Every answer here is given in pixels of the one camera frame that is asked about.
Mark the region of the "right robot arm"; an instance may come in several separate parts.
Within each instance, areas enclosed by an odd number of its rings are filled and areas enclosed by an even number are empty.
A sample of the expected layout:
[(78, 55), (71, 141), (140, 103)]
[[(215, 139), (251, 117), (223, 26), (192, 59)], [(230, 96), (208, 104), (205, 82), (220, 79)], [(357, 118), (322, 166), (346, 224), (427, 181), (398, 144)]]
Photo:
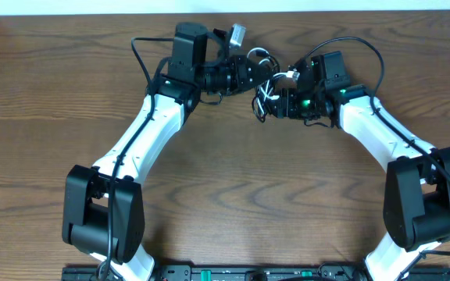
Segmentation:
[(306, 126), (327, 117), (353, 136), (386, 173), (386, 233), (364, 260), (361, 280), (404, 280), (412, 267), (450, 241), (450, 147), (438, 149), (406, 129), (376, 91), (352, 84), (340, 52), (300, 59), (285, 73), (295, 87), (269, 102), (277, 118)]

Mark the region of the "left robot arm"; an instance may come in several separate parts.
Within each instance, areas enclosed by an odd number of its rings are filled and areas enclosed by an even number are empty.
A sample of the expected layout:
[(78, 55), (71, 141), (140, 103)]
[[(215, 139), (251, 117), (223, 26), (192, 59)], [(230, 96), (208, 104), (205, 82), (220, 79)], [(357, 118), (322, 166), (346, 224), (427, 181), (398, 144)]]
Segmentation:
[(236, 54), (245, 27), (210, 31), (178, 23), (170, 56), (147, 80), (140, 112), (116, 144), (92, 166), (68, 173), (62, 239), (100, 263), (91, 280), (148, 280), (155, 261), (141, 246), (145, 231), (143, 183), (168, 140), (178, 132), (204, 91), (221, 98), (259, 86), (270, 70)]

